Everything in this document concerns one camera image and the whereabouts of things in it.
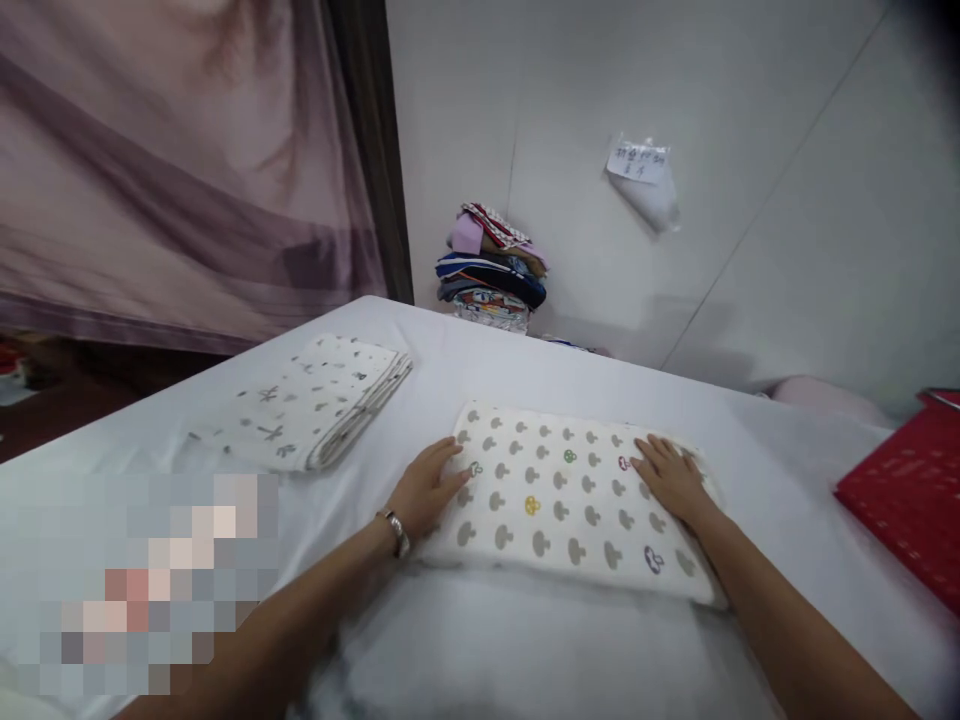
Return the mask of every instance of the white wall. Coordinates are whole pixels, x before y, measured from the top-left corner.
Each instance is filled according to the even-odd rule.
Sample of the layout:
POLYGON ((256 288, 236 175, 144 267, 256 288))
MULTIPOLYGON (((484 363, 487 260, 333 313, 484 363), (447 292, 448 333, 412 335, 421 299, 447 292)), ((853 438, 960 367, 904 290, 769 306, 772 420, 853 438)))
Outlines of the white wall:
POLYGON ((900 8, 390 0, 417 303, 481 200, 550 254, 536 330, 895 415, 960 384, 955 118, 900 8), (604 177, 621 130, 673 146, 680 232, 648 236, 604 177))

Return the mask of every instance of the pink curtain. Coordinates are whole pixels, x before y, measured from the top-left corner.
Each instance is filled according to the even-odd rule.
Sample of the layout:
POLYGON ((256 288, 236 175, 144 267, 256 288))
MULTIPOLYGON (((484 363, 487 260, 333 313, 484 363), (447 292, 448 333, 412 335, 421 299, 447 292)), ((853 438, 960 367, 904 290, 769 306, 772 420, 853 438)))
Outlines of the pink curtain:
POLYGON ((317 0, 0 3, 0 324, 234 353, 386 295, 317 0))

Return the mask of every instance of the folded baby blanket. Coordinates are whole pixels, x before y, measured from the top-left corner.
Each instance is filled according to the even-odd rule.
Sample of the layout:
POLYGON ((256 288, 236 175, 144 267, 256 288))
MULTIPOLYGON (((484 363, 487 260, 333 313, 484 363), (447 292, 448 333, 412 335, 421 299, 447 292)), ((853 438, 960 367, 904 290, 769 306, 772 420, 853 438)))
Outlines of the folded baby blanket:
MULTIPOLYGON (((656 432, 468 403, 451 471, 473 477, 420 549, 427 564, 521 566, 576 580, 653 590, 705 605, 726 598, 696 541, 629 463, 656 432)), ((688 450, 722 506, 702 454, 688 450)))
POLYGON ((191 428, 270 470, 316 470, 363 432, 412 368, 406 353, 321 335, 191 428))

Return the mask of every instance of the white table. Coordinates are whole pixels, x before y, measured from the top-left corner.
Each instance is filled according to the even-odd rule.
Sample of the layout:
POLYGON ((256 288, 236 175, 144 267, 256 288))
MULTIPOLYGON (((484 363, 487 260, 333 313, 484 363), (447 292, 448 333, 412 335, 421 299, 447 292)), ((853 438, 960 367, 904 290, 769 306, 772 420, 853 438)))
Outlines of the white table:
MULTIPOLYGON (((636 423, 700 446, 728 514, 760 549, 915 710, 947 715, 953 617, 830 493, 885 431, 378 298, 5 464, 0 488, 50 471, 256 470, 185 427, 321 332, 406 347, 414 371, 338 467, 284 479, 281 582, 366 523, 467 399, 636 423)), ((13 531, 0 528, 0 540, 13 531)), ((344 624, 341 656, 312 697, 330 716, 357 706, 392 717, 773 716, 731 615, 512 572, 417 568, 344 624)), ((70 704, 106 717, 120 702, 70 704)))

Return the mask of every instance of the hand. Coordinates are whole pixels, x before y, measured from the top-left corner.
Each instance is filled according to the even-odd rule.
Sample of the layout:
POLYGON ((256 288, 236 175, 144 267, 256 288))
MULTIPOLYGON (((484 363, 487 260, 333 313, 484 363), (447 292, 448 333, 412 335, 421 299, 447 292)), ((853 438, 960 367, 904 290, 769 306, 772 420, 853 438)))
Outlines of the hand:
POLYGON ((634 469, 660 504, 696 532, 697 526, 719 509, 703 488, 703 476, 693 457, 681 455, 669 440, 647 435, 634 440, 644 460, 630 458, 634 469))
POLYGON ((440 479, 444 464, 461 450, 452 437, 435 442, 417 455, 397 483, 387 507, 399 518, 411 542, 433 527, 447 503, 471 478, 470 470, 464 470, 440 479))

